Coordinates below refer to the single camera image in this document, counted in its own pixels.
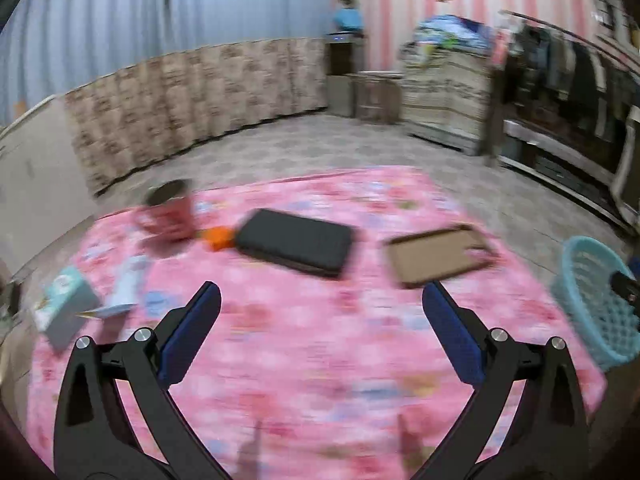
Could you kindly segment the light blue plastic basket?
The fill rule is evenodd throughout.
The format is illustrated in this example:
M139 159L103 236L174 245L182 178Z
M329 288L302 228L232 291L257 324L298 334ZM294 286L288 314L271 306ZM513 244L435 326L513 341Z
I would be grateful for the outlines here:
M555 302L604 372L639 355L639 315L612 289L615 273L634 279L611 248L591 237L573 236L563 245L551 285Z

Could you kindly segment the teal tissue box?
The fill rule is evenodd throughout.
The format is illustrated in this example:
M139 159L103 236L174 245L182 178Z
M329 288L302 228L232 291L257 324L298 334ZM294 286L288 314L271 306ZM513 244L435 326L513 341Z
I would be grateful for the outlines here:
M34 318L38 332L55 353L65 351L84 327L82 314L101 304L99 296L76 266L66 266L44 290Z

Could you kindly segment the blue white mask packet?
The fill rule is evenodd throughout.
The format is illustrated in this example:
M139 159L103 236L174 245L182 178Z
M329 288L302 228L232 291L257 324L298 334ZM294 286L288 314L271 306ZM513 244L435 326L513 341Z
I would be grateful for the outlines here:
M149 267L150 259L145 255L128 258L118 271L114 289L107 297L106 303L101 307L80 312L78 316L90 320L106 320L128 313L139 303Z

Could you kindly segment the brown phone case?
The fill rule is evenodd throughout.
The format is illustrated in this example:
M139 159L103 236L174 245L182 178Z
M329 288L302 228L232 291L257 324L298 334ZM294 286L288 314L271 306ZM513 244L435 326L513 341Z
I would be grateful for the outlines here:
M408 289L483 270L498 259L487 237L469 224L395 237L385 251L394 279Z

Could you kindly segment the clothes rack with clothes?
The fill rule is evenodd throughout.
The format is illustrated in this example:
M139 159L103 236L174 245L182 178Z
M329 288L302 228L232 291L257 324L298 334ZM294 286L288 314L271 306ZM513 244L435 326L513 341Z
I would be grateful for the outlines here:
M559 144L615 174L636 151L639 69L614 50L560 26L501 10L488 126L499 143L506 124Z

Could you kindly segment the small orange piece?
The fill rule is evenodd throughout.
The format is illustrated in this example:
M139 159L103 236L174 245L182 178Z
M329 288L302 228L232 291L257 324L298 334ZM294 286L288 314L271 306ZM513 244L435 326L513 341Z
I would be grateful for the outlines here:
M234 229L228 226L212 226L200 231L200 239L212 252L221 252L234 247Z

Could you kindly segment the pink floral tablecloth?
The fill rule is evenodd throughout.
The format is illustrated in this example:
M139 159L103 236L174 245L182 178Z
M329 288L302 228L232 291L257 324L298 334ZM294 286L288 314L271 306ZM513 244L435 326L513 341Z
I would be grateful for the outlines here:
M459 307L519 342L565 340L586 417L604 381L570 323L525 264L421 171L349 170L218 188L192 196L196 232L161 242L134 223L140 207L99 219L70 266L101 304L122 264L145 255L139 303L106 320L86 318L55 353L39 336L28 389L26 448L32 466L54 471L54 424L70 354L79 338L127 340L185 306L205 282L221 310L182 382L169 392L226 479L417 479L472 396L423 311L424 286L394 279L385 243L395 237L475 226L498 254L488 268L438 281ZM351 226L339 278L322 278L241 254L212 252L202 229L235 232L258 209Z

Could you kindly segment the pink mug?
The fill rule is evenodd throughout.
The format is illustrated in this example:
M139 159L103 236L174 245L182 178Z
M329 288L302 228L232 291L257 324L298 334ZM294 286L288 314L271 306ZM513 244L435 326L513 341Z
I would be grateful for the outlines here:
M134 223L161 242L181 242L194 237L191 182L170 180L150 188L134 211Z

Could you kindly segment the white cabinet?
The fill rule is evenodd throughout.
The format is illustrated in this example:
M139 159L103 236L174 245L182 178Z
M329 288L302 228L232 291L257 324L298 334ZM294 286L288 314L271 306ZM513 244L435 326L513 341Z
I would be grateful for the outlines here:
M2 131L0 184L1 262L9 274L96 213L58 96Z

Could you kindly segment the cloth covered cabinet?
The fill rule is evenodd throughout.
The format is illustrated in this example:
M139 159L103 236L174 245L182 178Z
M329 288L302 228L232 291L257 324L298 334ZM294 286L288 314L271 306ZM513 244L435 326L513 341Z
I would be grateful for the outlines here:
M482 152L491 97L487 56L437 49L424 61L405 62L400 88L408 133L467 155Z

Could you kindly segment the black rectangular pouch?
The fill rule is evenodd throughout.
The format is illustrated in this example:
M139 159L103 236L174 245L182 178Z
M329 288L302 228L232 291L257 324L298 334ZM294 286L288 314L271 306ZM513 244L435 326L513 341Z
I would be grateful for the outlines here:
M339 278L356 231L351 226L258 209L234 234L234 247L260 261L322 278Z

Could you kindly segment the small metal side table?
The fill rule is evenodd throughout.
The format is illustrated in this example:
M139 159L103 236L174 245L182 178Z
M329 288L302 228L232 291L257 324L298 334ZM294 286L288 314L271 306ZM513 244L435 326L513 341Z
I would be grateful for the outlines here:
M352 74L355 117L363 122L393 125L400 121L402 75L392 70Z

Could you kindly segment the water dispenser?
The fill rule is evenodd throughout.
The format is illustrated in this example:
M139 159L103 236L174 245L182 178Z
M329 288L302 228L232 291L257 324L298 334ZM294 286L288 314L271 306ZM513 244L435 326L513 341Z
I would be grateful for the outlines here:
M326 35L326 100L328 112L340 117L354 117L356 110L356 75L364 70L366 36L363 32L341 30Z

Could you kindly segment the blue covered plant pot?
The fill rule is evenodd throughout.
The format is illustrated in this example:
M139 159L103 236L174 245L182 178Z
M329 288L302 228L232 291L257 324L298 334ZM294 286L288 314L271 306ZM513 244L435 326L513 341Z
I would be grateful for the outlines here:
M363 35L363 19L357 0L337 0L332 21L338 32Z

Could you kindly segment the blue floral curtain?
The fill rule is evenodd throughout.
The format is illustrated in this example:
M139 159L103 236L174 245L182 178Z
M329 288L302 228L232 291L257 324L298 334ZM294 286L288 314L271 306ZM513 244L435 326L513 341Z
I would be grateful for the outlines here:
M326 106L329 0L1 0L1 121L47 96L93 193Z

